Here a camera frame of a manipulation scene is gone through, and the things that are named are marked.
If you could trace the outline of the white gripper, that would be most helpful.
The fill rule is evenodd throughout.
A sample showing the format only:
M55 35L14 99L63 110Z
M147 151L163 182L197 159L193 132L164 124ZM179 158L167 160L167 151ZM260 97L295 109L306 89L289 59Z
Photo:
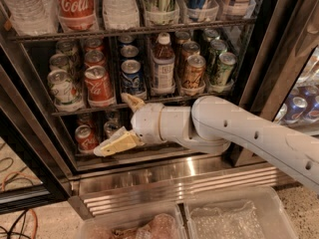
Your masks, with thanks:
M163 104L145 102L128 93L122 93L122 101L134 112L131 119L133 130L124 126L109 139L94 148L94 155L106 157L137 146L163 143L160 137L160 115Z

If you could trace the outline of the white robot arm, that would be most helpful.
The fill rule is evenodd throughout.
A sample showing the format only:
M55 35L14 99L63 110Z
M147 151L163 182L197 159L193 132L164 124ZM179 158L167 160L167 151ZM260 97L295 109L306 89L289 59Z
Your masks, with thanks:
M192 151L221 154L235 143L319 193L319 139L262 119L216 96L190 107L144 103L128 95L132 128L118 129L94 148L109 156L143 144L175 142Z

